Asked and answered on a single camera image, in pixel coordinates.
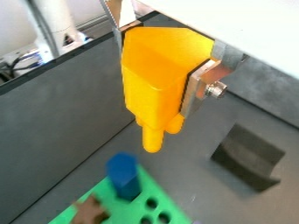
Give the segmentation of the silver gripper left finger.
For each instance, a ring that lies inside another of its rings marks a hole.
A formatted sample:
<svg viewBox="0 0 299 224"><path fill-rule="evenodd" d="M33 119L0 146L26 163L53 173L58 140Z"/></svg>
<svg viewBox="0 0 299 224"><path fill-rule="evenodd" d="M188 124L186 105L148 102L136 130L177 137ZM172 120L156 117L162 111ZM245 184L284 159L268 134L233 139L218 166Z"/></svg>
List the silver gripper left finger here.
<svg viewBox="0 0 299 224"><path fill-rule="evenodd" d="M118 51L122 52L125 32L142 23L136 19L132 0L98 0L108 21L112 24L112 32Z"/></svg>

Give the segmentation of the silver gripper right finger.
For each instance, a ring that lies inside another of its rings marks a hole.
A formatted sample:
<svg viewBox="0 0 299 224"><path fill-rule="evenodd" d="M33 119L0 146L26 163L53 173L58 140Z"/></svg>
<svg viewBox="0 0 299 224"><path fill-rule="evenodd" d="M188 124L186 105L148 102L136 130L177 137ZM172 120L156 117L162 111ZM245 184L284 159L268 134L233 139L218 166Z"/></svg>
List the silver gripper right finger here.
<svg viewBox="0 0 299 224"><path fill-rule="evenodd" d="M244 62L246 55L217 39L209 53L209 58L189 72L181 96L180 114L186 118L200 107L209 96L218 99L228 86L220 81L230 75Z"/></svg>

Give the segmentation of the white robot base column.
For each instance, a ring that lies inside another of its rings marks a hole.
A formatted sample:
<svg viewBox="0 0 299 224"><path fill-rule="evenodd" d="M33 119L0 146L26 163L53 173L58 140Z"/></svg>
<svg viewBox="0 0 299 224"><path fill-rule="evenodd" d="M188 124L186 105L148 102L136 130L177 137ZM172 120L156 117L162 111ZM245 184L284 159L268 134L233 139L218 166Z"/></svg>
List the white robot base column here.
<svg viewBox="0 0 299 224"><path fill-rule="evenodd" d="M22 0L22 4L36 31L34 44L42 62L85 44L85 35L76 29L65 0Z"/></svg>

